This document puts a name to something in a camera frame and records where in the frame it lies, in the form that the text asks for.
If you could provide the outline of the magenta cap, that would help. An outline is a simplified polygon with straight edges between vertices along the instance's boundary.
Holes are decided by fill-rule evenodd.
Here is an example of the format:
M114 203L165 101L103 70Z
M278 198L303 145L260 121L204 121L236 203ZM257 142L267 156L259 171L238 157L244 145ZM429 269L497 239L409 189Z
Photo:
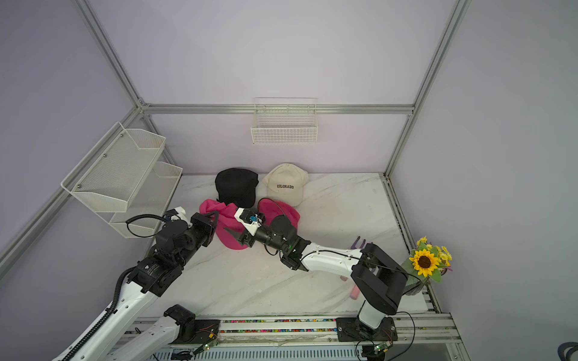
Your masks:
M246 245L241 245L236 238L228 232L228 230L232 230L235 233L242 233L245 230L245 227L235 218L237 210L238 207L233 203L227 205L216 200L208 199L200 205L199 212L201 214L218 212L216 236L226 248L240 251L245 250L248 247Z
M287 203L281 201L274 201L272 199L263 198L257 203L257 210L265 217L265 224L270 225L274 218L278 216L286 216L291 225L298 228L300 221L299 212Z

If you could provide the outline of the cream Colorado cap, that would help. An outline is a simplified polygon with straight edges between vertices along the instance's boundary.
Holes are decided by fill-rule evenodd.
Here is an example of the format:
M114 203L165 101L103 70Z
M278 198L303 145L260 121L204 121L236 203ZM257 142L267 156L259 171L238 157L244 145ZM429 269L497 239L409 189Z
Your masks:
M263 179L267 197L291 207L303 201L304 187L308 183L309 174L291 163L278 165Z

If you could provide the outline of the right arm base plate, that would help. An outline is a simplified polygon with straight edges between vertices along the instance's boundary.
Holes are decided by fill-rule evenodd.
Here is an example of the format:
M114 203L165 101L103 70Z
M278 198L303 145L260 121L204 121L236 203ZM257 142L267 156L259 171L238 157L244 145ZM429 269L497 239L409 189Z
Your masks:
M384 317L378 328L372 329L357 317L338 317L337 337L346 341L397 341L397 329L391 317Z

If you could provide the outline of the plain black cap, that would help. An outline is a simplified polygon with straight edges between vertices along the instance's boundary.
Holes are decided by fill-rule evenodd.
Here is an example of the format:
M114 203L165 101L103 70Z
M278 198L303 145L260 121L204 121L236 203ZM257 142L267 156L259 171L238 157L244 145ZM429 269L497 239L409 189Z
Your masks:
M252 208L256 202L258 174L245 168L220 171L215 178L217 200L226 205L233 203L240 208Z

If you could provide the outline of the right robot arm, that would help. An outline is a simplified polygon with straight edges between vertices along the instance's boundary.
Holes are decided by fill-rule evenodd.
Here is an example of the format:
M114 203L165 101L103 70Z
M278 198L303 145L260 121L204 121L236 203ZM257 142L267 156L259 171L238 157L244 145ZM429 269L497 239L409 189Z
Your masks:
M272 248L280 261L293 271L327 272L354 281L365 299L357 323L375 331L382 321L397 314L409 275L379 246L369 243L361 249L328 248L310 242L297 234L286 216L278 216L270 225L262 214L241 208L236 221L245 230L230 231L241 245L255 243Z

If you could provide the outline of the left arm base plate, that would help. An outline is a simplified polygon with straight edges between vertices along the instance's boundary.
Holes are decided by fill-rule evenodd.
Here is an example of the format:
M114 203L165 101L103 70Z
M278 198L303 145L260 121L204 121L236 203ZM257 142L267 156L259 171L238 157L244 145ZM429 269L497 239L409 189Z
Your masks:
M169 344L208 344L218 338L221 322L217 319L196 319L179 326L176 339Z

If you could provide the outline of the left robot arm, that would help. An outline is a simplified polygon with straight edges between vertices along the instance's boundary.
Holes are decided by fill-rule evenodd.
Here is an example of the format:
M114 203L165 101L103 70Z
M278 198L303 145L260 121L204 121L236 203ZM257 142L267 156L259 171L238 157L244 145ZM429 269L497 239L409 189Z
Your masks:
M147 331L120 348L120 337L179 278L186 264L208 247L218 225L218 212L187 218L183 208L158 217L161 229L154 235L151 253L121 273L111 303L61 354L58 360L145 360L174 341L194 340L200 329L196 315L181 305L164 311Z

